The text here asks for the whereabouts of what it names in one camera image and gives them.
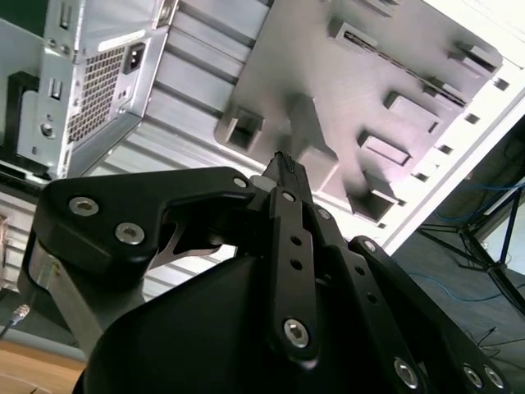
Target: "power socket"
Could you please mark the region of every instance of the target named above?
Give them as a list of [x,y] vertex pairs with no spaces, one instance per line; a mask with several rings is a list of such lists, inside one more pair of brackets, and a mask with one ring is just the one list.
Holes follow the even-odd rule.
[[128,48],[126,57],[124,58],[124,68],[122,69],[122,73],[127,76],[128,74],[131,74],[133,71],[137,71],[138,69],[140,69],[140,66],[142,64],[142,59],[144,57],[145,52],[146,52],[145,43],[137,43],[137,44],[131,45]]

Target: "blue cable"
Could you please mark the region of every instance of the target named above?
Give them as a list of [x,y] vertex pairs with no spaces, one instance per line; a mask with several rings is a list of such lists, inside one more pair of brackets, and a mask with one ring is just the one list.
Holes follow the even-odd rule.
[[[461,297],[457,297],[454,294],[452,294],[449,289],[447,289],[444,285],[441,284],[441,282],[438,282],[433,277],[428,277],[427,275],[422,275],[421,273],[407,273],[407,274],[409,276],[411,276],[411,277],[422,277],[424,279],[427,279],[428,281],[430,281],[430,282],[434,283],[435,285],[439,286],[441,288],[441,290],[443,290],[450,298],[452,298],[453,300],[456,300],[456,301],[462,301],[462,302],[483,302],[483,301],[488,301],[488,300],[494,300],[495,298],[498,298],[498,297],[503,295],[501,293],[498,293],[498,294],[494,294],[494,295],[490,295],[488,297],[478,298],[478,299],[461,298]],[[522,283],[521,285],[517,286],[516,289],[521,289],[524,286],[525,286],[525,283]]]
[[463,216],[458,216],[456,218],[449,218],[449,217],[446,217],[446,216],[442,216],[440,213],[438,213],[437,211],[434,211],[434,214],[441,220],[444,220],[446,222],[457,222],[457,221],[460,221],[460,220],[465,220],[465,219],[470,219],[472,216],[474,216],[476,213],[479,213],[479,212],[482,212],[483,210],[485,210],[487,207],[491,206],[491,204],[493,204],[493,201],[492,199],[489,199],[486,204],[484,204],[481,208],[475,210],[474,212],[471,212],[471,213],[467,213],[466,215],[463,215]]
[[[522,183],[521,185],[514,185],[514,186],[486,186],[486,185],[467,185],[467,186],[486,189],[486,190],[505,191],[505,190],[514,190],[514,189],[519,189],[521,187],[525,187],[525,183]],[[443,216],[437,211],[435,211],[434,214],[439,219],[444,220],[445,222],[459,222],[465,219],[470,219],[476,213],[483,211],[485,208],[489,207],[491,204],[492,204],[492,199],[489,199],[489,201],[485,205],[483,205],[481,208],[475,210],[474,212],[468,213],[463,216],[458,216],[456,218],[449,218],[449,217]]]
[[521,185],[514,185],[514,186],[488,186],[488,185],[469,185],[471,187],[476,187],[476,188],[480,188],[480,189],[487,189],[487,190],[498,190],[498,191],[502,191],[502,190],[514,190],[514,189],[519,189],[521,187],[524,187],[525,186],[525,183],[522,183]]

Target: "wooden surface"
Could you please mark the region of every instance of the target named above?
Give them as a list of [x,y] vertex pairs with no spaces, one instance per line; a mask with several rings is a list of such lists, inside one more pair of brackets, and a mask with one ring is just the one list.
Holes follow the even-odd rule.
[[71,394],[83,369],[75,360],[0,342],[2,394]]

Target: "mesh vent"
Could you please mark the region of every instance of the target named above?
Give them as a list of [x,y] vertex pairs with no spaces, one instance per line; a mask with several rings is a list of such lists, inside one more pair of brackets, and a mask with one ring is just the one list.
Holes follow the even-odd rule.
[[67,124],[69,142],[83,140],[110,120],[109,111],[125,51],[125,48],[113,49],[88,59],[79,103],[82,110]]

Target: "silver screw head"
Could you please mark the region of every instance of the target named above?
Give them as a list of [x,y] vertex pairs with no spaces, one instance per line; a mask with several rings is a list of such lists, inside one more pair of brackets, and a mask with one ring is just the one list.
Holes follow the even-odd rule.
[[116,238],[127,245],[138,245],[144,241],[144,230],[134,223],[121,223],[115,230]]
[[87,197],[75,197],[69,202],[69,209],[79,216],[93,216],[98,212],[98,204]]
[[418,388],[418,376],[406,361],[399,357],[395,357],[394,369],[397,376],[399,376],[399,379],[401,379],[407,387],[412,388],[413,390]]
[[330,220],[331,215],[330,215],[330,213],[327,210],[325,210],[323,208],[320,208],[318,210],[318,212],[319,212],[319,214],[321,215],[322,218],[324,218],[326,220]]
[[489,377],[491,382],[493,382],[496,387],[498,388],[504,387],[503,380],[501,380],[500,375],[494,372],[494,369],[492,369],[491,367],[485,366],[485,373],[486,373],[486,376]]
[[282,196],[287,199],[288,201],[290,201],[291,203],[293,203],[295,201],[295,197],[294,195],[292,195],[291,193],[288,193],[287,191],[283,191],[282,192]]
[[170,12],[171,12],[171,7],[170,6],[163,7],[162,10],[161,10],[161,14],[158,17],[158,19],[160,19],[160,20],[166,19],[167,17],[169,17]]
[[482,388],[483,387],[483,381],[481,380],[479,375],[472,368],[470,368],[468,365],[464,365],[463,366],[463,371],[467,375],[468,380],[470,380],[470,382],[474,386],[476,386],[477,388]]
[[370,242],[370,241],[364,241],[363,242],[365,248],[367,248],[368,250],[370,250],[372,253],[376,253],[376,246]]
[[246,183],[246,181],[244,179],[240,179],[240,178],[233,178],[233,182],[238,186],[238,187],[242,187],[243,189],[248,187],[248,184]]
[[299,320],[289,318],[285,321],[284,330],[286,338],[288,338],[288,341],[295,347],[303,349],[308,345],[310,340],[308,331],[306,331],[306,327]]

